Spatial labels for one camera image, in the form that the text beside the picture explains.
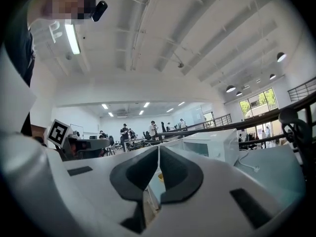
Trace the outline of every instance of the dark hair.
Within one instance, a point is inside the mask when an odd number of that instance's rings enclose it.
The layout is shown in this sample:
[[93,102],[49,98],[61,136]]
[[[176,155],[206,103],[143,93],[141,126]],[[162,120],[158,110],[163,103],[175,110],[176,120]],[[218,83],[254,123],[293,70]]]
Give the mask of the dark hair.
[[96,5],[96,0],[84,0],[84,11],[83,13],[78,13],[78,19],[90,18],[95,11]]
[[36,136],[34,137],[35,140],[37,140],[38,142],[40,142],[41,144],[44,143],[44,140],[42,137]]

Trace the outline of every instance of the indoor office space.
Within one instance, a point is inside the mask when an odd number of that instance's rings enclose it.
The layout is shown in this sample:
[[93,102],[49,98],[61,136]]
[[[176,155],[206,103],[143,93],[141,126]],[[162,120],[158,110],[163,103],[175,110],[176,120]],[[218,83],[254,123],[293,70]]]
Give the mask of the indoor office space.
[[57,237],[315,232],[315,29],[297,0],[16,0],[9,13],[5,221]]

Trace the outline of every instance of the tree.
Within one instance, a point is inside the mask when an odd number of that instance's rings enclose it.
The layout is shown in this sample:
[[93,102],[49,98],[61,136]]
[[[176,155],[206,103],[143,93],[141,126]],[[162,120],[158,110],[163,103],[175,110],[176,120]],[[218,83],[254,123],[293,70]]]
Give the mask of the tree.
[[247,112],[250,111],[250,104],[249,104],[248,100],[241,101],[240,107],[241,107],[242,114],[245,117]]
[[265,91],[265,96],[267,98],[270,109],[277,108],[276,97],[272,89]]

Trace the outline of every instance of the black metal railing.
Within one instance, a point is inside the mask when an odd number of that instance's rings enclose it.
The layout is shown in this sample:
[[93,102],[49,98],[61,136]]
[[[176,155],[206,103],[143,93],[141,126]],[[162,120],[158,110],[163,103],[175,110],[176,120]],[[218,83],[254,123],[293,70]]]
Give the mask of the black metal railing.
[[[310,94],[306,98],[295,102],[287,107],[293,108],[295,111],[300,111],[302,109],[305,109],[305,115],[306,115],[306,121],[307,124],[310,127],[313,127],[316,125],[316,122],[313,122],[312,119],[312,114],[311,114],[311,105],[316,102],[316,92]],[[268,123],[272,122],[278,119],[278,116],[282,109],[275,109],[272,110],[268,113],[262,114],[260,117],[252,118],[249,120],[245,120],[243,122],[238,122],[238,123],[229,123],[227,125],[223,126],[216,126],[216,127],[211,127],[211,128],[206,128],[206,129],[196,129],[196,130],[186,130],[182,131],[182,129],[177,129],[168,133],[159,133],[158,136],[162,140],[163,135],[172,135],[172,136],[188,136],[195,134],[197,132],[213,132],[213,131],[222,131],[222,130],[227,130],[227,129],[237,129],[237,130],[242,130],[242,129],[247,129],[251,128],[263,123]]]
[[316,91],[316,77],[288,91],[292,102],[302,100]]
[[190,125],[190,126],[186,126],[183,128],[179,128],[179,129],[175,129],[172,130],[170,132],[179,132],[179,131],[192,131],[192,130],[201,130],[201,129],[207,129],[207,128],[212,128],[212,127],[219,127],[219,126],[223,126],[223,125],[228,125],[232,123],[232,118],[230,114],[227,114],[225,116],[219,117],[219,118],[215,118],[209,121],[205,121],[202,123],[198,123],[198,124],[194,124],[194,125]]

